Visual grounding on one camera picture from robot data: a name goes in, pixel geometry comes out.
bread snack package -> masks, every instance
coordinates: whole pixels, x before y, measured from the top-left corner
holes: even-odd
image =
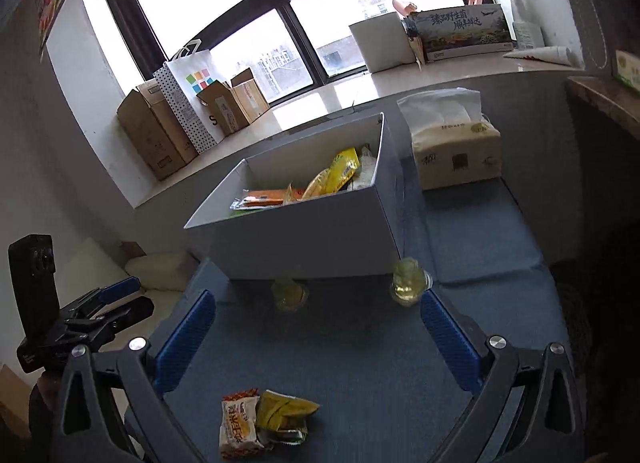
[[[360,151],[360,168],[353,174],[347,190],[356,190],[371,185],[373,175],[376,172],[376,161],[378,160],[368,146],[363,146]]]
[[[298,201],[305,193],[303,189],[287,188],[274,190],[243,190],[239,198],[233,200],[229,207],[231,210],[258,210],[282,205],[285,199],[288,202]]]
[[[329,167],[329,176],[322,194],[338,192],[359,168],[360,161],[355,148],[338,153],[332,161],[331,167]]]
[[[244,457],[265,450],[255,427],[258,389],[250,389],[222,399],[220,456],[223,459]]]
[[[319,408],[308,399],[267,390],[260,397],[255,425],[269,442],[300,445],[308,433],[306,417]]]
[[[305,193],[302,195],[302,199],[316,198],[323,194],[324,184],[329,177],[329,169],[321,170],[316,177],[307,185]]]

cardboard box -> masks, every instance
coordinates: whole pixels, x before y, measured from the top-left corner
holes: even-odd
[[[225,136],[247,127],[269,109],[250,68],[233,77],[230,86],[216,80],[197,97],[209,107]]]
[[[616,50],[616,61],[618,63],[617,78],[640,93],[640,58],[631,53]]]
[[[157,82],[131,90],[118,107],[118,121],[158,180],[164,180],[197,156],[164,100]]]
[[[372,185],[232,217],[243,189],[306,187],[335,154],[369,144]],[[382,114],[326,122],[242,160],[185,225],[230,279],[300,279],[391,273],[403,253],[402,168]]]
[[[0,416],[9,430],[23,439],[29,431],[29,397],[31,388],[9,366],[0,368]]]
[[[169,137],[178,151],[178,154],[182,157],[185,164],[188,164],[196,156],[198,152],[193,147],[191,140],[184,132],[184,129],[175,117],[169,103],[164,98],[162,90],[158,85],[156,79],[146,81],[144,84],[137,86],[140,94],[145,98],[146,103],[149,104],[151,110],[158,120],[158,124],[164,129],[164,132]]]

windowsill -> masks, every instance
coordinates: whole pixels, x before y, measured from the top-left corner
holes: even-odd
[[[271,108],[250,126],[227,136],[218,145],[197,156],[188,166],[183,167],[162,182],[158,182],[138,206],[180,183],[191,174],[205,169],[231,154],[291,128],[348,107],[443,82],[528,71],[580,70],[548,62],[504,58],[502,53],[488,53],[450,58],[422,67],[418,64],[407,64],[374,74],[369,72],[356,73]]]

yellow snack package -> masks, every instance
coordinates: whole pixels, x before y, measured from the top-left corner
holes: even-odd
[[[255,426],[271,442],[300,445],[308,433],[305,418],[319,408],[308,399],[267,390],[260,396]]]
[[[305,193],[302,195],[302,200],[315,198],[322,194],[326,179],[329,177],[329,169],[321,170],[316,177],[306,186]]]
[[[338,192],[353,174],[360,168],[360,160],[355,148],[338,153],[329,167],[329,175],[324,184],[322,194]]]

tissue package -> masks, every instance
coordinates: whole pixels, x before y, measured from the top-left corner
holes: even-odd
[[[480,93],[425,91],[398,101],[423,190],[498,178],[500,132],[482,117]]]
[[[412,136],[422,190],[499,178],[500,132],[488,122],[460,122],[423,129]]]

